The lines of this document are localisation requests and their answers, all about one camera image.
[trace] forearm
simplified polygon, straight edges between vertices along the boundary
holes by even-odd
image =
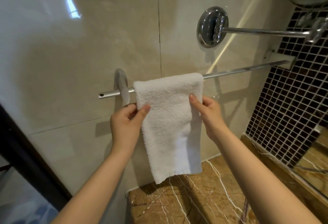
[[[227,127],[217,129],[215,137],[260,223],[320,223]]]
[[[98,223],[128,160],[128,154],[111,152],[52,224]]]

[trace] metal rod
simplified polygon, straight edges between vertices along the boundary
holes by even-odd
[[[277,35],[277,36],[302,37],[302,38],[307,37],[310,33],[309,31],[305,31],[305,32],[276,31],[276,30],[244,29],[244,28],[231,28],[231,27],[222,28],[222,32],[246,34],[246,35]]]
[[[206,80],[206,79],[221,77],[221,76],[225,76],[225,75],[243,73],[243,72],[252,71],[252,70],[256,70],[256,69],[260,69],[260,68],[269,68],[269,67],[279,66],[279,65],[287,64],[287,63],[290,63],[290,61],[282,60],[282,61],[269,62],[266,64],[254,65],[254,66],[245,67],[245,68],[237,68],[237,69],[222,71],[222,72],[218,72],[218,73],[205,74],[205,75],[203,75],[203,78],[204,78],[204,80]],[[135,89],[133,87],[130,87],[128,90],[129,90],[129,93],[135,93]],[[110,97],[115,97],[115,96],[119,96],[119,95],[120,95],[120,90],[113,90],[113,91],[109,91],[109,92],[100,93],[98,95],[98,98],[99,99],[110,98]]]

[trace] black door frame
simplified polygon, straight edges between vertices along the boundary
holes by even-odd
[[[0,154],[58,211],[72,198],[1,105]]]

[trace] towel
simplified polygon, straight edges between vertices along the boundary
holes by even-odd
[[[151,109],[142,133],[156,184],[169,176],[202,172],[200,162],[201,117],[189,95],[202,100],[203,76],[193,73],[136,81],[137,108]]]

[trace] left hand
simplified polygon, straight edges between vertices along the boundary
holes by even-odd
[[[149,111],[149,105],[145,105],[137,111],[136,104],[130,104],[112,114],[111,130],[113,146],[111,153],[118,152],[132,156],[139,138],[141,124]]]

